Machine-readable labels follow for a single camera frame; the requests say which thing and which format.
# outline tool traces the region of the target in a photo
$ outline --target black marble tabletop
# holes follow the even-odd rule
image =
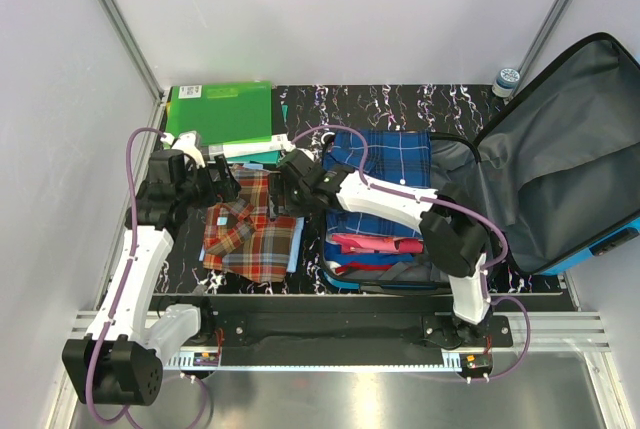
[[[286,127],[291,140],[305,129],[322,124],[384,130],[449,132],[473,139],[503,107],[501,99],[481,85],[278,86],[273,100],[287,106]],[[319,133],[297,143],[320,150]],[[199,260],[206,210],[193,211],[183,225],[156,284],[159,294],[325,294],[337,290],[318,266],[318,229],[306,221],[294,274],[282,283],[253,283],[236,274],[204,269]],[[522,278],[501,271],[492,282],[495,292],[559,292],[557,277]]]

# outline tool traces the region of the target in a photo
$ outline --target sticker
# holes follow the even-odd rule
[[[194,99],[202,96],[202,86],[180,86],[178,99]]]

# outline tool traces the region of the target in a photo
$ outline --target red plaid shirt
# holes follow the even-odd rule
[[[254,282],[284,279],[296,224],[293,217],[269,214],[268,171],[233,166],[238,200],[207,211],[204,267],[231,271]]]

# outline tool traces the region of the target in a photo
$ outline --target metal post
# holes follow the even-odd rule
[[[149,89],[149,92],[151,92],[151,95],[153,96],[155,102],[159,103],[162,98],[162,94],[164,90],[158,84],[158,81],[156,80],[156,77],[154,76],[153,71],[149,67],[147,60],[145,59],[144,55],[142,54],[142,51],[140,50],[140,47],[138,46],[138,43],[133,37],[131,29],[129,29],[129,26],[126,23],[124,16],[120,11],[120,8],[116,4],[116,1],[100,0],[100,3],[102,4],[102,7],[107,13],[107,16],[111,20],[111,23],[113,24],[113,28],[118,33],[118,36],[122,41],[122,44],[125,46],[125,48],[127,49],[127,52],[131,56],[131,59],[134,65],[136,66],[136,68],[138,69],[140,76],[142,76],[142,79],[144,80],[147,88]]]
[[[522,84],[522,81],[525,80],[526,76],[531,70],[531,66],[538,59],[540,52],[547,43],[547,40],[551,36],[553,30],[558,25],[558,22],[560,21],[560,18],[563,16],[567,7],[569,7],[571,1],[572,0],[555,0],[553,2],[551,9],[549,9],[547,16],[542,23],[542,26],[540,26],[535,39],[531,43],[529,50],[525,54],[524,59],[520,64],[520,67],[518,69],[518,71],[520,72],[520,80],[518,81],[518,84],[514,89],[514,93],[518,91],[518,89],[520,88],[520,84]]]

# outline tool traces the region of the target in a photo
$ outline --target green folder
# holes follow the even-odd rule
[[[167,132],[198,131],[202,145],[271,138],[271,83],[244,82],[171,89]]]

